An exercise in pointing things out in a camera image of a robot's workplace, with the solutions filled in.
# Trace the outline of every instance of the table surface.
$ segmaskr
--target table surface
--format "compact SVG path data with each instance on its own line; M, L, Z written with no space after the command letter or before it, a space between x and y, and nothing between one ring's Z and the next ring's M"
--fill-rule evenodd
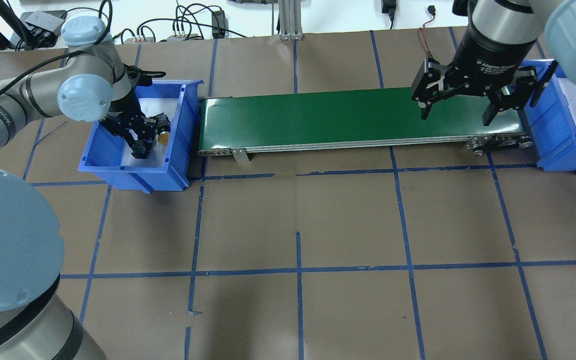
M452 33L463 29L427 30L442 63ZM168 79L204 80L202 97L241 97L408 87L424 56L417 36L118 51ZM0 52L0 79L63 52ZM66 245L58 294L109 358L576 359L576 174L541 171L529 150L193 157L188 189L143 194L77 171L89 131L34 121L0 150L0 169L54 208Z

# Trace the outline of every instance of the metal bracket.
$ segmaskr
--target metal bracket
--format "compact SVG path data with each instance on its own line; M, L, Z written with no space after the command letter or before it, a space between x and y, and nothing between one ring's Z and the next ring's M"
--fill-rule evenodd
M250 157L246 152L245 148L231 148L232 156L235 158L235 161L238 163L247 163L250 161Z
M282 40L301 40L302 0L279 0L279 38Z
M533 139L528 135L486 135L473 136L466 142L466 148L474 155L484 155L485 151L505 148L525 149L533 146Z

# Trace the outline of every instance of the green conveyor belt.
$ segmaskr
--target green conveyor belt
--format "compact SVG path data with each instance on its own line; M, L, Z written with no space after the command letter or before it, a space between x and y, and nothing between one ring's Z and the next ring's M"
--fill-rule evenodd
M424 121L410 88L210 98L203 102L199 153L423 144L525 132L514 110L482 125L488 104L485 97L455 96L435 104Z

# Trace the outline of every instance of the yellow object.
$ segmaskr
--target yellow object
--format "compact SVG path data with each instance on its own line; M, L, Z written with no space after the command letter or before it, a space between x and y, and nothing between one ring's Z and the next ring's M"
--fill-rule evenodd
M168 145L168 141L170 140L170 132L162 132L157 137L157 142L161 145Z

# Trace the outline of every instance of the blue plastic bin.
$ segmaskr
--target blue plastic bin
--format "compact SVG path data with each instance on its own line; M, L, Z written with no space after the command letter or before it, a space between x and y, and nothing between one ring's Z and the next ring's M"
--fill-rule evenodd
M541 78L551 62L531 60L523 64L535 66ZM544 171L576 171L576 124L559 82L565 77L558 68L537 106L525 107L526 119L540 157L537 166Z
M186 172L195 125L200 121L197 87L203 83L203 80L153 80L151 86L138 86L135 89L137 98L142 100L178 99L174 116L170 118L168 144L157 155L160 157L158 166L132 164L145 164L147 160L127 160L126 151L130 152L130 149L126 141L113 136L96 122L90 131L78 170L93 173L121 190L146 194L152 191L183 191L190 185Z

